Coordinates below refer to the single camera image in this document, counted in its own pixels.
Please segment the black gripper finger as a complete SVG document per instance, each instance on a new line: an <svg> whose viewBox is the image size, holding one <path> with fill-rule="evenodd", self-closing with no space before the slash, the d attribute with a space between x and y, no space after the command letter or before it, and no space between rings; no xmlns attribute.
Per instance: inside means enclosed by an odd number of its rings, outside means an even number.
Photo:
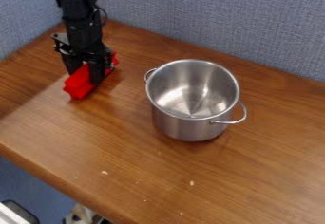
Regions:
<svg viewBox="0 0 325 224"><path fill-rule="evenodd" d="M89 82L99 85L105 78L105 65L101 62L88 62Z"/></svg>
<svg viewBox="0 0 325 224"><path fill-rule="evenodd" d="M81 67L82 59L80 56L72 55L72 54L62 54L61 58L62 58L62 64L64 64L65 70L66 70L68 74L72 75L73 72Z"/></svg>

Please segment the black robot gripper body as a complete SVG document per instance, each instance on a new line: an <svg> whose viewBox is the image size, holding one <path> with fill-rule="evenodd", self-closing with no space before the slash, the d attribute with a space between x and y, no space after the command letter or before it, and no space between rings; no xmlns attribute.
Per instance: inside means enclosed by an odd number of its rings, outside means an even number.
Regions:
<svg viewBox="0 0 325 224"><path fill-rule="evenodd" d="M103 25L100 9L62 10L64 32L53 33L54 50L60 53L65 65L109 65L112 51L103 43Z"/></svg>

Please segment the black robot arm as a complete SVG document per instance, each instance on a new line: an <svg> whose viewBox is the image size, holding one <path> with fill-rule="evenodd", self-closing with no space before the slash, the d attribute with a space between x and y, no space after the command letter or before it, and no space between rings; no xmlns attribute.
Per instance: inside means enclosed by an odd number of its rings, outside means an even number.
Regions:
<svg viewBox="0 0 325 224"><path fill-rule="evenodd" d="M88 80L99 85L113 68L112 50L103 42L103 26L108 14L97 6L97 0L56 0L62 11L64 33L50 35L54 50L61 54L69 75L88 65Z"/></svg>

